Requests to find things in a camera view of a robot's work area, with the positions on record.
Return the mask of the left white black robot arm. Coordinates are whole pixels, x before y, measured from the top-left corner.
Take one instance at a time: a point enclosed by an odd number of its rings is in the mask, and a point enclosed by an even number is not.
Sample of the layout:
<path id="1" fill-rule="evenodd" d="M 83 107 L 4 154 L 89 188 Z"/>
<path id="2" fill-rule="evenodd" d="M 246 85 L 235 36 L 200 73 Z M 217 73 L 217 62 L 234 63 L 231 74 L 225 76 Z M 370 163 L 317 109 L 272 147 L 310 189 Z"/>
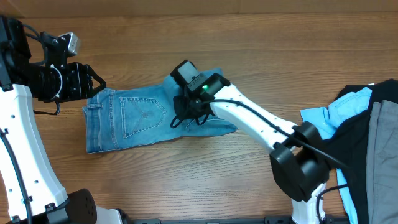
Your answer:
<path id="1" fill-rule="evenodd" d="M 11 223 L 112 223 L 119 213 L 97 206 L 86 189 L 68 194 L 50 165 L 33 100 L 59 105 L 106 86 L 89 65 L 68 63 L 72 33 L 54 37 L 1 18 L 1 175 Z"/>

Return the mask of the blue denim jeans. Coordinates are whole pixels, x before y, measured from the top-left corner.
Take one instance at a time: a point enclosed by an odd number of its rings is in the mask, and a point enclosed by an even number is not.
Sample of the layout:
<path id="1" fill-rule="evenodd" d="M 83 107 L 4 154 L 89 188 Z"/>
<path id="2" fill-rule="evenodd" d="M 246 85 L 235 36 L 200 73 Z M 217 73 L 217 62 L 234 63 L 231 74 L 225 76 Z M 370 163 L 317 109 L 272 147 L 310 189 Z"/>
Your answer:
<path id="1" fill-rule="evenodd" d="M 237 127 L 216 116 L 183 121 L 176 128 L 173 98 L 182 89 L 171 76 L 163 83 L 131 90 L 105 88 L 83 107 L 89 154 L 146 146 L 182 136 L 222 136 Z"/>

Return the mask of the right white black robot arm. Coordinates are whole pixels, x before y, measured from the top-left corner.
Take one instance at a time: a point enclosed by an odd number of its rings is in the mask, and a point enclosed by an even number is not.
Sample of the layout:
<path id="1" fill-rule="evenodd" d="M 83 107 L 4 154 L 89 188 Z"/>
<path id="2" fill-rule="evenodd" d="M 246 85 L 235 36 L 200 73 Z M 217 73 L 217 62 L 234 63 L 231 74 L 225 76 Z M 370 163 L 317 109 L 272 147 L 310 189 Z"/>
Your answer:
<path id="1" fill-rule="evenodd" d="M 278 118 L 246 98 L 224 76 L 205 75 L 188 60 L 175 67 L 170 76 L 182 89 L 174 98 L 172 128 L 183 120 L 211 115 L 235 125 L 267 150 L 274 180 L 292 200 L 291 220 L 325 222 L 321 199 L 331 165 L 314 125 Z"/>

